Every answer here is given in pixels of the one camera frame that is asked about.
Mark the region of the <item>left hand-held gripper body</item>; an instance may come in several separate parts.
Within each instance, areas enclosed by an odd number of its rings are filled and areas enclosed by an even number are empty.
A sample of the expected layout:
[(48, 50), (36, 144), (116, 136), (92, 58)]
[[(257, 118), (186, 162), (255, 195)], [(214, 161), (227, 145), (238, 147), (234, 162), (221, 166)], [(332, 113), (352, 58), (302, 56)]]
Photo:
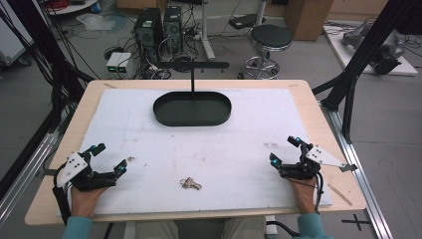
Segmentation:
[(114, 172), (98, 173), (90, 165), (92, 155), (89, 152), (73, 152), (64, 164), (63, 172), (55, 185), (64, 188), (71, 183), (79, 191), (91, 191), (116, 186), (117, 177)]

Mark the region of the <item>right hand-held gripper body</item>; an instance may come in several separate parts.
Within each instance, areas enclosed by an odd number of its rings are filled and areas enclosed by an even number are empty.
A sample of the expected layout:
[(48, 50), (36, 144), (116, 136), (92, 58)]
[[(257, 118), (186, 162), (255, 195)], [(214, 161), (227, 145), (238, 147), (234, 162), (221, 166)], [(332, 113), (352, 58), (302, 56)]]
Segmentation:
[(320, 171), (320, 166), (336, 166), (341, 172), (355, 171), (355, 164), (341, 162), (328, 151), (318, 145), (305, 142), (296, 143), (301, 151), (299, 161), (295, 164), (285, 164), (278, 160), (278, 172), (282, 178), (293, 178), (298, 180), (313, 179)]

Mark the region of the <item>silver keys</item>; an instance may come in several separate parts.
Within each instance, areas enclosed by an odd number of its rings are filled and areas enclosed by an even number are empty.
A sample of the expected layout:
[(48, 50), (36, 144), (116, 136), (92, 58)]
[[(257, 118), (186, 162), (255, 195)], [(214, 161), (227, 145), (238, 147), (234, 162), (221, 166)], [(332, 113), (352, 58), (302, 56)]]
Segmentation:
[(191, 177), (181, 179), (180, 184), (184, 189), (193, 188), (196, 190), (200, 190), (202, 188), (202, 185), (195, 182), (194, 179)]

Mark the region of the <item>black key rack with tray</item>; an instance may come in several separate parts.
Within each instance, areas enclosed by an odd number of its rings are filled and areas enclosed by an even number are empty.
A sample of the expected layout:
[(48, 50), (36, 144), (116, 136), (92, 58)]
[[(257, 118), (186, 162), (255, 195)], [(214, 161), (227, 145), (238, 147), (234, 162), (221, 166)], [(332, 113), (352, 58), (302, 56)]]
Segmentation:
[(156, 120), (167, 126), (212, 126), (227, 121), (232, 104), (228, 97), (218, 92), (195, 90), (196, 69), (220, 69), (230, 66), (227, 62), (161, 62), (160, 68), (187, 69), (191, 71), (188, 92), (169, 92), (153, 103)]

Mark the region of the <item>person's left hand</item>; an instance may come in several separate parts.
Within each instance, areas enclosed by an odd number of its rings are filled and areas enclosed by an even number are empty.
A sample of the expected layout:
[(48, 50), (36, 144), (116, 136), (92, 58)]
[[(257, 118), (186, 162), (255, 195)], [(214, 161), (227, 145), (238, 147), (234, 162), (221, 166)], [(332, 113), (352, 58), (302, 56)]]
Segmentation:
[(105, 188), (95, 189), (91, 191), (79, 191), (76, 187), (73, 187), (71, 189), (71, 215), (93, 218), (97, 202), (105, 191)]

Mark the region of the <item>white power strip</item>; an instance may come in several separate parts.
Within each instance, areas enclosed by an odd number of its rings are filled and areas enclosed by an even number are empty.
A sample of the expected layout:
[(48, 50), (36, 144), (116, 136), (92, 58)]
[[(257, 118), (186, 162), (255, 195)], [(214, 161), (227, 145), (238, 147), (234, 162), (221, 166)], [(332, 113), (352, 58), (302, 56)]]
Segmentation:
[(274, 221), (275, 216), (274, 215), (267, 215), (266, 216), (266, 222), (267, 222), (267, 229), (265, 233), (266, 239), (277, 239), (278, 238), (278, 229), (276, 225), (269, 224), (270, 221)]

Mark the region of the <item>white foam board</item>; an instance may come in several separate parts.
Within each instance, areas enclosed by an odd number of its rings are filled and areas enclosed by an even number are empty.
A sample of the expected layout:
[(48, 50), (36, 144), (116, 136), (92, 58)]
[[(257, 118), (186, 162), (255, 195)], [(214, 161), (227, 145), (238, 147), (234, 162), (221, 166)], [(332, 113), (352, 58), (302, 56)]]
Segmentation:
[[(227, 121), (214, 126), (165, 126), (152, 111), (160, 90), (104, 91), (81, 148), (99, 143), (92, 160), (98, 172), (122, 160), (126, 173), (108, 189), (99, 214), (181, 213), (288, 208), (290, 184), (271, 166), (272, 152), (295, 163), (300, 150), (289, 136), (308, 137), (287, 89), (226, 89)], [(200, 190), (184, 189), (191, 177)]]

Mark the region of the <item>white floor board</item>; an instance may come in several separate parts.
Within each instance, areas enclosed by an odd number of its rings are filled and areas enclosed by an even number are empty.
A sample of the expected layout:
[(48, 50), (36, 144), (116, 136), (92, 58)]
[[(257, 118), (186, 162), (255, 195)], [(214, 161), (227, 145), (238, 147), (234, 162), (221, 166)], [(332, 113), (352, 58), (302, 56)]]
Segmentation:
[[(351, 46), (345, 46), (341, 44), (341, 39), (344, 32), (340, 27), (324, 25), (323, 29), (340, 64), (343, 68), (345, 68), (353, 56), (355, 50)], [(416, 69), (411, 66), (404, 57), (400, 56), (398, 58), (398, 62), (399, 65), (388, 73), (389, 76), (416, 76), (418, 74)]]

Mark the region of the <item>brown cardboard box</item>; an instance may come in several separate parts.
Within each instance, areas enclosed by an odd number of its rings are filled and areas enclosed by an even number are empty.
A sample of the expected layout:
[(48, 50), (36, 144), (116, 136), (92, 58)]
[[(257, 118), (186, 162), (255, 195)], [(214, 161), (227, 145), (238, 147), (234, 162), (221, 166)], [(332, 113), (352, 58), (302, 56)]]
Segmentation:
[(296, 41), (316, 41), (333, 0), (289, 0), (285, 22)]

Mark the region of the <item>clear plastic bag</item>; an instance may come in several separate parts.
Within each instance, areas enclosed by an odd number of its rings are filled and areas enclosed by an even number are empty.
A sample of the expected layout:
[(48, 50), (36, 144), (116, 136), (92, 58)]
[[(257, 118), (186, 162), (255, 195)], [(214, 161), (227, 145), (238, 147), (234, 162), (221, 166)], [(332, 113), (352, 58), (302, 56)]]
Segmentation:
[(76, 18), (85, 26), (87, 31), (109, 31), (115, 25), (115, 21), (107, 20), (102, 15), (86, 13)]

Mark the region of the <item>black computer tower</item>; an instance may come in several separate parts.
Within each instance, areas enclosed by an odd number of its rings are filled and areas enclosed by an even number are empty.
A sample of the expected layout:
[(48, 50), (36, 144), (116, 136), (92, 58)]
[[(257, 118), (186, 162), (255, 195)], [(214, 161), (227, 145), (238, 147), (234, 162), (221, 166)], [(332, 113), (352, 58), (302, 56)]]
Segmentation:
[(159, 62), (159, 45), (164, 40), (160, 9), (142, 8), (133, 31), (141, 54), (151, 63)]
[(166, 6), (163, 19), (167, 52), (176, 54), (183, 50), (182, 21), (180, 6)]

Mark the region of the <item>black flat device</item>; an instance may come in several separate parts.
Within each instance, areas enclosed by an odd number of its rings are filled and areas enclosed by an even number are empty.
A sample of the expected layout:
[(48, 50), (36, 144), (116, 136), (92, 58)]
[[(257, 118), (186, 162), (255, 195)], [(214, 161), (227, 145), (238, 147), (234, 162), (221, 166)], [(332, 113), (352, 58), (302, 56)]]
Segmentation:
[(257, 15), (256, 14), (247, 14), (241, 17), (234, 17), (229, 20), (229, 25), (235, 28), (236, 30), (251, 28), (256, 25)]

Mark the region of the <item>white panel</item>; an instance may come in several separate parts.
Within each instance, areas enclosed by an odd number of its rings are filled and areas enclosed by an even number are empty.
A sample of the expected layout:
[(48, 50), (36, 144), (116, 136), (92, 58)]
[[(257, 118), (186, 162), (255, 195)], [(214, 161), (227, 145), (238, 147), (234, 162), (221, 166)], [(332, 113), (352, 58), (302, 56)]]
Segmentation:
[(22, 25), (6, 0), (0, 0), (0, 65), (11, 66), (26, 51), (16, 34), (11, 30), (16, 30), (33, 43), (32, 38)]

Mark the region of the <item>white round table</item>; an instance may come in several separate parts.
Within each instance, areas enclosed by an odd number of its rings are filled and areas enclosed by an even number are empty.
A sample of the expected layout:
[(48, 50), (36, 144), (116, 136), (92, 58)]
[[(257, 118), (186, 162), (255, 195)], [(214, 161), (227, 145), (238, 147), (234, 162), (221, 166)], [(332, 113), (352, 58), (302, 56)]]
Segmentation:
[(89, 9), (93, 5), (97, 5), (99, 3), (99, 1), (100, 0), (85, 0), (85, 3), (80, 4), (80, 5), (73, 5), (73, 4), (69, 3), (66, 7), (59, 7), (57, 9), (53, 9), (53, 8), (50, 8), (49, 6), (46, 6), (45, 9), (50, 14), (62, 15), (62, 14), (68, 14), (68, 13), (81, 11), (81, 10), (84, 10), (84, 9)]

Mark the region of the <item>aluminium rail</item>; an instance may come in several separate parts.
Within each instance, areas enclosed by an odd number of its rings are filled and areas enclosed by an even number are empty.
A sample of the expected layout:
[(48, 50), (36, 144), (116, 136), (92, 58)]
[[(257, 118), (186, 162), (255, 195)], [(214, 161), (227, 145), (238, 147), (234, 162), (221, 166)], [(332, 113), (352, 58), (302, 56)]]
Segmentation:
[(346, 138), (341, 133), (342, 119), (338, 112), (331, 112), (328, 109), (320, 106), (325, 118), (330, 125), (331, 131), (339, 145), (345, 160), (349, 164), (355, 164), (357, 169), (352, 172), (352, 175), (357, 181), (360, 191), (362, 192), (365, 200), (365, 211), (371, 222), (371, 226), (375, 232), (377, 239), (393, 239), (390, 228), (384, 218), (381, 208), (378, 205), (376, 197), (372, 191), (370, 183), (365, 175), (363, 167), (360, 163), (358, 155), (351, 143), (346, 141)]
[(38, 143), (35, 143), (33, 147), (29, 148), (27, 161), (23, 164), (23, 168), (19, 171), (12, 181), (11, 186), (0, 200), (0, 229), (6, 223), (43, 162), (53, 151), (58, 139), (59, 135), (57, 133), (46, 133)]

